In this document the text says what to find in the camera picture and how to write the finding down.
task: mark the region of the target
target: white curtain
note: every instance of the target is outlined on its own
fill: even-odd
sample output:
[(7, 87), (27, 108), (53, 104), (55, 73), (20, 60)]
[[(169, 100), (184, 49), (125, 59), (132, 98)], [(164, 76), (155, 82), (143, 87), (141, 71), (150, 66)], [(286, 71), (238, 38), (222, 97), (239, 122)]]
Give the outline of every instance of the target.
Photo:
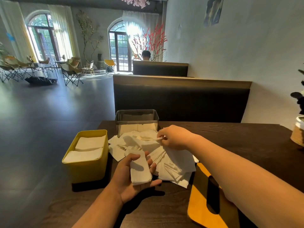
[(71, 8), (62, 5), (48, 5), (54, 24), (60, 57), (80, 57)]
[(28, 62), (26, 56), (33, 56), (36, 58), (19, 3), (0, 0), (0, 15), (6, 32), (13, 36), (10, 40), (17, 59), (22, 62)]
[(155, 27), (158, 22), (159, 14), (151, 14), (151, 13), (141, 13), (141, 12), (133, 12), (133, 11), (123, 11), (123, 21), (125, 23), (126, 33), (129, 38), (129, 44), (134, 53), (136, 53), (135, 46), (132, 41), (134, 38), (137, 38), (138, 35), (140, 39), (142, 39), (142, 32), (147, 32), (149, 29), (149, 33), (155, 30)]

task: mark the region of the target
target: left hand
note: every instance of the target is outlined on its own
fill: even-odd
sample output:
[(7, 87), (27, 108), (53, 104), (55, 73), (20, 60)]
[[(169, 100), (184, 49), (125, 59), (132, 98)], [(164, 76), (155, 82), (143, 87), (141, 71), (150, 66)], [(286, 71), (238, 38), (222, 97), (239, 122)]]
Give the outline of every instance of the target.
[[(131, 174), (130, 174), (130, 163), (140, 158), (140, 155), (135, 155), (130, 153), (123, 160), (121, 160), (115, 170), (112, 180), (110, 181), (108, 187), (112, 191), (117, 192), (122, 200), (122, 203), (126, 203), (134, 198), (140, 191), (154, 187), (162, 183), (162, 180), (157, 179), (141, 185), (132, 185)], [(150, 166), (150, 172), (153, 174), (156, 170), (156, 163), (153, 163), (152, 159), (147, 160), (148, 165)]]

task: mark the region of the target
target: painting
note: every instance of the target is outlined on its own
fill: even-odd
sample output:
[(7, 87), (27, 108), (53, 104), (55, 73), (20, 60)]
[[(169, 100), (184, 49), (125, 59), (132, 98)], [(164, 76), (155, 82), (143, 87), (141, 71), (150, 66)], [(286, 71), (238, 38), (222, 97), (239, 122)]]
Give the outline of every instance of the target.
[(219, 22), (224, 0), (209, 0), (207, 2), (204, 26), (212, 26)]

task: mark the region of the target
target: flower pot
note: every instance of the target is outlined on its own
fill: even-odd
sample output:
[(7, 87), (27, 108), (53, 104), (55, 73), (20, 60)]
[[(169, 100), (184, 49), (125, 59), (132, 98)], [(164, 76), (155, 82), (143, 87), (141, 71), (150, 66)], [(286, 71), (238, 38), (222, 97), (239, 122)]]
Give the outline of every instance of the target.
[(300, 146), (304, 146), (304, 116), (296, 118), (295, 127), (290, 139)]

